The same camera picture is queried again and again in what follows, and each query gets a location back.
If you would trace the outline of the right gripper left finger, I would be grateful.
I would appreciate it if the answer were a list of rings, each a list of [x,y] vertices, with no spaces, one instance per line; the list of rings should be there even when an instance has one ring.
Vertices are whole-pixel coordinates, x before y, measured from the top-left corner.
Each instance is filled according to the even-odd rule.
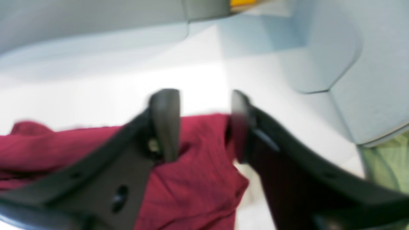
[[[163,89],[102,147],[1,195],[1,222],[22,230],[132,230],[150,171],[178,159],[180,92]]]

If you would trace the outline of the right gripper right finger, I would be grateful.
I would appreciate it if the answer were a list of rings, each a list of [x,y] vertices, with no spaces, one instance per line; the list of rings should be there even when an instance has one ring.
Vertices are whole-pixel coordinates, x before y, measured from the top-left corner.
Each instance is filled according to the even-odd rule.
[[[259,175],[277,230],[404,230],[408,196],[360,179],[302,144],[241,91],[231,98],[238,161]]]

